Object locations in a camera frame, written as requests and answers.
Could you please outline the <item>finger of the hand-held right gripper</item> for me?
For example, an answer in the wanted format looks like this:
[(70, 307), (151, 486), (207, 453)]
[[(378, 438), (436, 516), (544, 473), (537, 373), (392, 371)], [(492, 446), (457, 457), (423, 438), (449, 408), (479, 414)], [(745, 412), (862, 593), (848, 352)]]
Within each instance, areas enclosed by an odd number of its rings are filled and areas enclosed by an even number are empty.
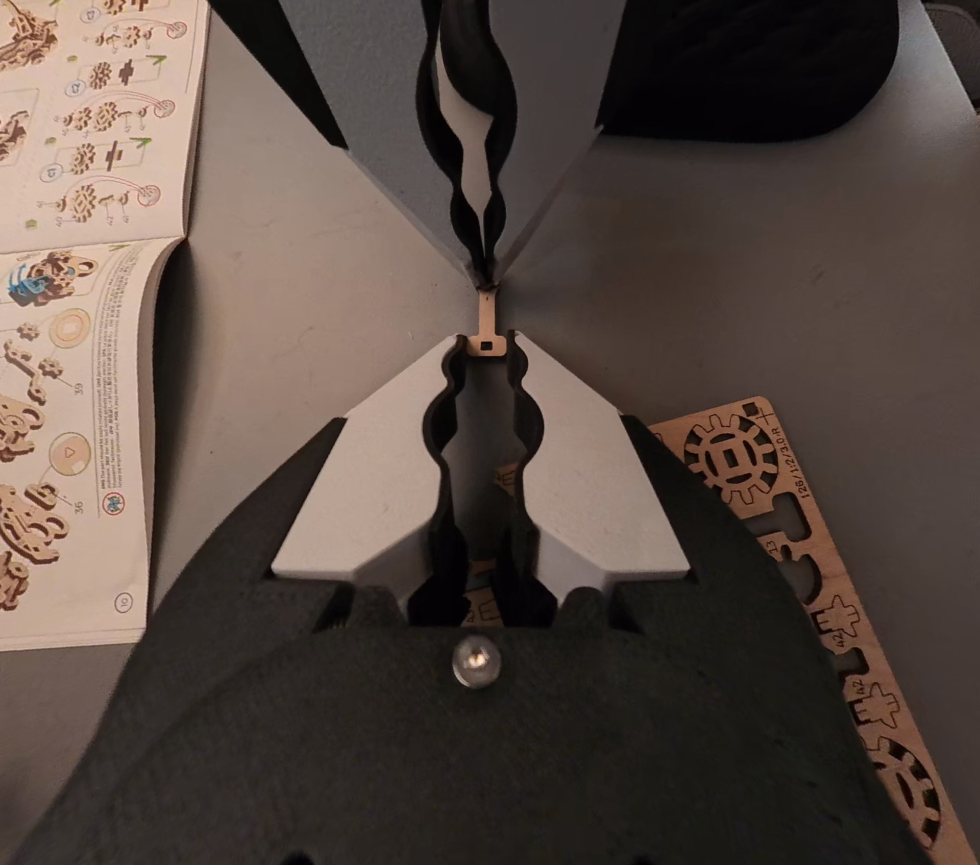
[(352, 160), (474, 285), (487, 264), (439, 106), (443, 0), (277, 0)]
[(443, 60), (487, 114), (484, 283), (499, 283), (598, 137), (627, 0), (444, 0)]

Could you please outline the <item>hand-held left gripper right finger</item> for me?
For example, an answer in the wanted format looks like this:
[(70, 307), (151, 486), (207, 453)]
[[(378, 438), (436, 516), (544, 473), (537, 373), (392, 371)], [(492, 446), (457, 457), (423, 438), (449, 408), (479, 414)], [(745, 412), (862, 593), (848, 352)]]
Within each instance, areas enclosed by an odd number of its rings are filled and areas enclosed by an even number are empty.
[(508, 334), (513, 473), (507, 624), (549, 626), (574, 590), (690, 570), (616, 407), (521, 333)]

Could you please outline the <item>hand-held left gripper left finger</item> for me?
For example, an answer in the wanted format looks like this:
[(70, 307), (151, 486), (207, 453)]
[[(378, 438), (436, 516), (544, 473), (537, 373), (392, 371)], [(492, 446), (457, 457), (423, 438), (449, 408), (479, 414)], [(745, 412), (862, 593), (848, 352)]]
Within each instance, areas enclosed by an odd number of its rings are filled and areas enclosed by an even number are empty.
[(468, 340), (444, 339), (344, 417), (273, 561), (277, 577), (381, 587), (410, 623), (468, 615), (468, 547), (443, 450), (458, 429)]

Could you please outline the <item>small wooden model part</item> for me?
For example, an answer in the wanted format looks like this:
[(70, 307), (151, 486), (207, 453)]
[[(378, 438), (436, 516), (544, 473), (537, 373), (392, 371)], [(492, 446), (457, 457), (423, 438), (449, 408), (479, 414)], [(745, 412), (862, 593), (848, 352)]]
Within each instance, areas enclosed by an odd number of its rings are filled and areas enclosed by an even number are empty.
[(506, 336), (497, 332), (498, 286), (477, 292), (477, 332), (468, 337), (467, 351), (470, 357), (503, 358), (508, 351)]

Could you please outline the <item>laser-cut wooden parts sheet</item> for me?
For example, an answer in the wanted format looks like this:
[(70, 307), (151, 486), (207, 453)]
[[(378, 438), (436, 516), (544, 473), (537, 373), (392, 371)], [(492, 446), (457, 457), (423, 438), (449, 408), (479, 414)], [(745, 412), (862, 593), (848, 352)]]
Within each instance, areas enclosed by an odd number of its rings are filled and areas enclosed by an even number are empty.
[(798, 584), (869, 761), (931, 863), (978, 863), (781, 419), (762, 396), (650, 430)]

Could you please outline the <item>model instruction booklet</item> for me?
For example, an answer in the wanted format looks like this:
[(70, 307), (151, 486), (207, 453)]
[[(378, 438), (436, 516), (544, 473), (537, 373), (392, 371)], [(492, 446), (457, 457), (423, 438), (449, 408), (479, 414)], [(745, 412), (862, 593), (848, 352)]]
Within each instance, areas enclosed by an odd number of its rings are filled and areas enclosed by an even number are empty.
[(186, 237), (206, 0), (2, 0), (1, 650), (149, 605), (153, 327)]

